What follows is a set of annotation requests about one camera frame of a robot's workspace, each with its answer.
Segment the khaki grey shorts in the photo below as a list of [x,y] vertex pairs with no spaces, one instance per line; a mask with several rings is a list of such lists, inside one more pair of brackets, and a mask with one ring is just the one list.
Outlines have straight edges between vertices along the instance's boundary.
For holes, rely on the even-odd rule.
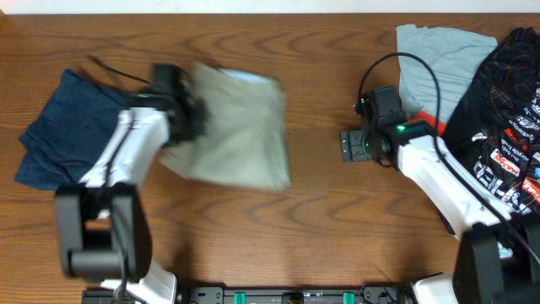
[[166,149],[161,163],[186,179],[272,191],[289,187],[279,82],[199,63],[193,86],[204,109],[204,131]]

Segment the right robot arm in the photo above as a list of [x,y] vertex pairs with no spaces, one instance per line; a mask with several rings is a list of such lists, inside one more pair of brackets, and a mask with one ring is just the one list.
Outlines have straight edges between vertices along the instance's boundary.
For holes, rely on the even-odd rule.
[[459,241],[453,274],[413,282],[401,303],[537,303],[539,218],[517,214],[451,155],[424,121],[340,134],[343,160],[376,161],[414,181]]

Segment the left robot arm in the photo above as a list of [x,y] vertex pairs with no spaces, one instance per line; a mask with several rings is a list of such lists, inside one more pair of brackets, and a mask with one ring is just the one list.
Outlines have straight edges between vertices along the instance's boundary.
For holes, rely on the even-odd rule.
[[178,283],[153,258],[139,195],[155,156],[193,140],[203,109],[188,93],[132,94],[100,158],[75,184],[55,192],[63,273],[97,281],[111,303],[174,303]]

